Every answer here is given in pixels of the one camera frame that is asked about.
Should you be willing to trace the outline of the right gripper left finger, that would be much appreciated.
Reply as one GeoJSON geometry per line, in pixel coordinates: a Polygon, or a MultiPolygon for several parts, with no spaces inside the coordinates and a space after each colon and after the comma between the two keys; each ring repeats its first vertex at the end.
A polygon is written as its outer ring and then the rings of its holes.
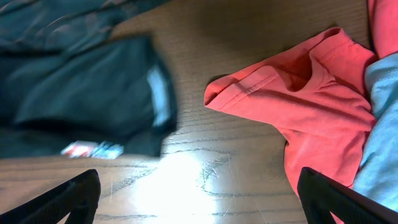
{"type": "Polygon", "coordinates": [[[1,215],[1,224],[92,224],[100,199],[97,171],[89,169],[1,215]]]}

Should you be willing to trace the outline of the black printed cycling jersey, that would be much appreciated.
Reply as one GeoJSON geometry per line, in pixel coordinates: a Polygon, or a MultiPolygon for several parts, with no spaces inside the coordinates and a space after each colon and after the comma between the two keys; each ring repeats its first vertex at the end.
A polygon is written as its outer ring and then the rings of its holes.
{"type": "Polygon", "coordinates": [[[160,1],[1,2],[1,157],[158,157],[177,127],[150,36],[110,40],[160,1]]]}

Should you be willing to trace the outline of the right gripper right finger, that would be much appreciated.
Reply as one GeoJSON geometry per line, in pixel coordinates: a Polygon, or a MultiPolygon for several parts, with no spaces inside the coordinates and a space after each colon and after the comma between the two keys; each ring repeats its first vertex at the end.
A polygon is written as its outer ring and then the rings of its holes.
{"type": "Polygon", "coordinates": [[[336,224],[397,224],[397,212],[309,168],[301,170],[298,195],[307,221],[336,224]]]}

